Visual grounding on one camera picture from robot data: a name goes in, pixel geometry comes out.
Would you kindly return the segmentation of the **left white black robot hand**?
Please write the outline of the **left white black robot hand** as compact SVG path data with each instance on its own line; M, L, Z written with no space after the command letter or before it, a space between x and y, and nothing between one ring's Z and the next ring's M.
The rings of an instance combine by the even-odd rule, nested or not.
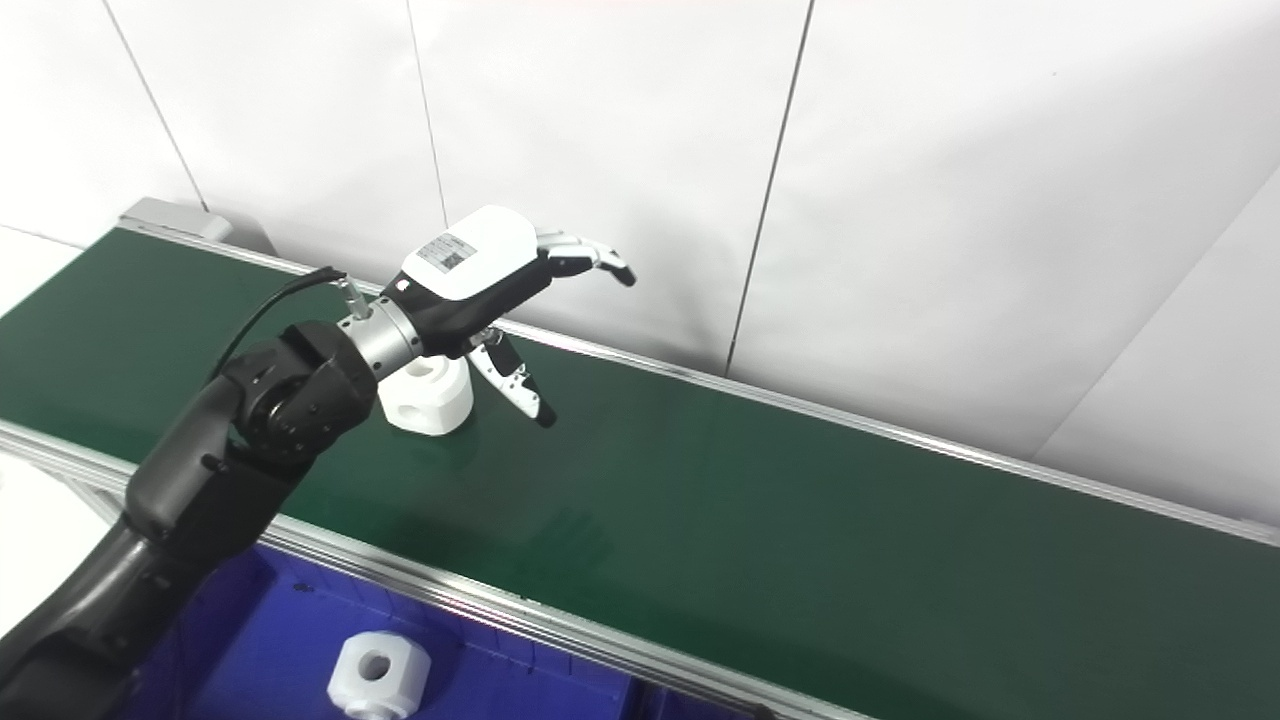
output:
M593 270L626 287L637 282L609 245L488 205L410 254L383 296L412 325L420 357L466 359L525 416L550 428L556 411L497 322L553 281Z

